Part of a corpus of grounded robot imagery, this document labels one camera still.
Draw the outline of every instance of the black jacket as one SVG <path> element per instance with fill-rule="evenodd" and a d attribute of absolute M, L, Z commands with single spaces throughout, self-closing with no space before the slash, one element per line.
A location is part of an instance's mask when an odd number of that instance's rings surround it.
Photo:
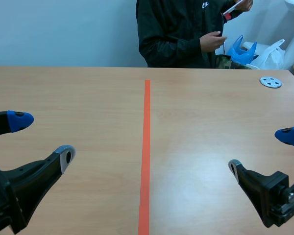
<path fill-rule="evenodd" d="M 215 53 L 202 53 L 199 39 L 223 31 L 221 13 L 233 5 L 234 0 L 137 0 L 141 55 L 149 67 L 215 68 Z"/>

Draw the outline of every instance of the blue plastic object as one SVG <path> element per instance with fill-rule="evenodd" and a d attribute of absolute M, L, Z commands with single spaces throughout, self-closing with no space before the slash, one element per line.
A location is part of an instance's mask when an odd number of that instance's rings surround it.
<path fill-rule="evenodd" d="M 227 55 L 231 56 L 231 60 L 233 62 L 241 65 L 247 65 L 250 64 L 254 59 L 257 43 L 254 43 L 250 50 L 242 50 L 242 41 L 243 36 L 240 36 L 227 52 Z"/>
<path fill-rule="evenodd" d="M 11 133 L 23 130 L 34 122 L 34 117 L 29 113 L 18 116 L 14 111 L 9 110 L 7 112 L 7 117 Z"/>
<path fill-rule="evenodd" d="M 274 136 L 281 142 L 294 146 L 294 127 L 278 130 Z"/>

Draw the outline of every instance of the jacket logo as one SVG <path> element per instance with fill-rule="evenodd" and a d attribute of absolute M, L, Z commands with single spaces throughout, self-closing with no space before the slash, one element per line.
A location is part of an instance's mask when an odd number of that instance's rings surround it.
<path fill-rule="evenodd" d="M 204 9 L 205 7 L 207 7 L 209 5 L 209 2 L 203 2 L 202 3 L 202 9 Z"/>

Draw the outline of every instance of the orange tape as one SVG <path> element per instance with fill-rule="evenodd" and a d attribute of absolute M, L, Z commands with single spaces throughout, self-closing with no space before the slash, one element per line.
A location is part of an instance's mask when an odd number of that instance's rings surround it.
<path fill-rule="evenodd" d="M 141 197 L 139 203 L 138 235 L 149 235 L 150 191 L 150 80 L 145 81 Z"/>

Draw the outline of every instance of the metal disc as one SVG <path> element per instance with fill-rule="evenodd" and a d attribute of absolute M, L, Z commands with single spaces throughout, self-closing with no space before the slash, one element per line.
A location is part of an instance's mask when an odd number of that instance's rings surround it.
<path fill-rule="evenodd" d="M 280 88 L 282 86 L 282 82 L 274 77 L 262 77 L 260 78 L 260 83 L 270 88 Z"/>

